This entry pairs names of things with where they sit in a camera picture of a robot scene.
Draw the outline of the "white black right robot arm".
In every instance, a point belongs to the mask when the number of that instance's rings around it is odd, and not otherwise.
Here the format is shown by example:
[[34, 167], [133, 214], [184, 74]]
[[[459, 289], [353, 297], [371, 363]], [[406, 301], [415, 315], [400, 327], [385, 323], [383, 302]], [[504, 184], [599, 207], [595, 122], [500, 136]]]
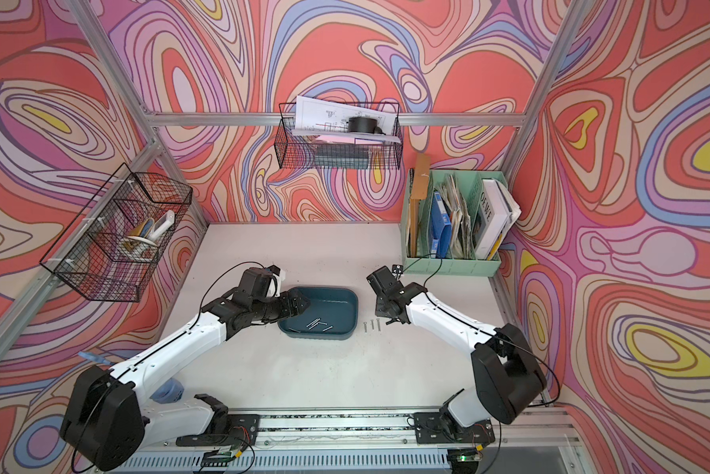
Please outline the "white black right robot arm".
[[473, 387], [451, 396], [439, 410], [443, 435], [457, 440], [479, 422], [512, 424], [546, 389], [542, 363], [514, 325], [494, 327], [445, 304], [425, 286], [405, 286], [392, 274], [370, 276], [376, 316], [422, 328], [467, 356]]

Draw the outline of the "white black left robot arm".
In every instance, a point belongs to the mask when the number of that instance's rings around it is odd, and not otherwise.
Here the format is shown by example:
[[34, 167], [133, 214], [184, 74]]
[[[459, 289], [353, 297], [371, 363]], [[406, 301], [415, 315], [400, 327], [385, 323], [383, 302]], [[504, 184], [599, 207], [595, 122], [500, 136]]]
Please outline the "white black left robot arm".
[[299, 316], [310, 305], [299, 290], [270, 297], [228, 292], [207, 303], [192, 321], [139, 355], [111, 369], [86, 369], [74, 383], [60, 438], [103, 471], [119, 467], [142, 446], [171, 438], [227, 438], [228, 409], [212, 396], [199, 394], [193, 403], [151, 413], [147, 402], [177, 372], [243, 329]]

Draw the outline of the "teal plastic storage box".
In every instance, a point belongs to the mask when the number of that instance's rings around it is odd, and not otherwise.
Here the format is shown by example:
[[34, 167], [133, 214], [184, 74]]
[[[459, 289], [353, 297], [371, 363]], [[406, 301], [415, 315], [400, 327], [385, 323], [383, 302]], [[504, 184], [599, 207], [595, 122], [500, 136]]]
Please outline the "teal plastic storage box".
[[[280, 330], [290, 338], [313, 340], [346, 340], [351, 337], [358, 324], [359, 298], [349, 288], [332, 286], [298, 286], [298, 290], [309, 298], [309, 309], [290, 319], [281, 321]], [[309, 323], [320, 319], [320, 324], [307, 329]], [[323, 331], [326, 326], [333, 328]]]

